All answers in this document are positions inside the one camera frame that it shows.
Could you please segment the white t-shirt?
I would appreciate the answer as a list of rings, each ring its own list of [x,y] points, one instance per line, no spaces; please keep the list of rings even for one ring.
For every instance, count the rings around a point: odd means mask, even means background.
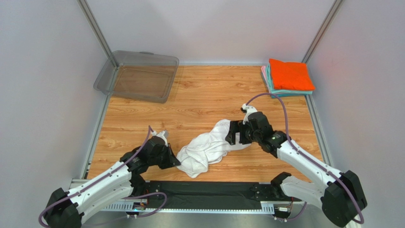
[[[210,132],[193,138],[177,153],[181,165],[177,168],[190,178],[196,178],[209,170],[209,165],[219,163],[229,152],[240,151],[251,144],[229,144],[225,137],[230,129],[230,120],[218,121]]]

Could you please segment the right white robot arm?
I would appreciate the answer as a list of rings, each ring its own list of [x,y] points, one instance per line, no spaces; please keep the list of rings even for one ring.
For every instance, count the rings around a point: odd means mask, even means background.
[[[262,112],[247,113],[242,120],[230,121],[225,140],[230,145],[257,143],[263,151],[292,165],[309,181],[282,172],[271,184],[280,195],[300,199],[318,207],[334,225],[345,227],[367,207],[359,177],[341,172],[315,158],[283,131],[275,131]]]

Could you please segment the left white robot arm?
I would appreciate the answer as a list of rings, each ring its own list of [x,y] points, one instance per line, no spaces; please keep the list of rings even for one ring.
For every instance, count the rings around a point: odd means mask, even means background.
[[[163,137],[153,136],[86,183],[67,191],[55,190],[39,216],[39,223],[45,228],[80,228],[117,200],[150,196],[141,176],[149,167],[164,170],[180,164],[170,144]]]

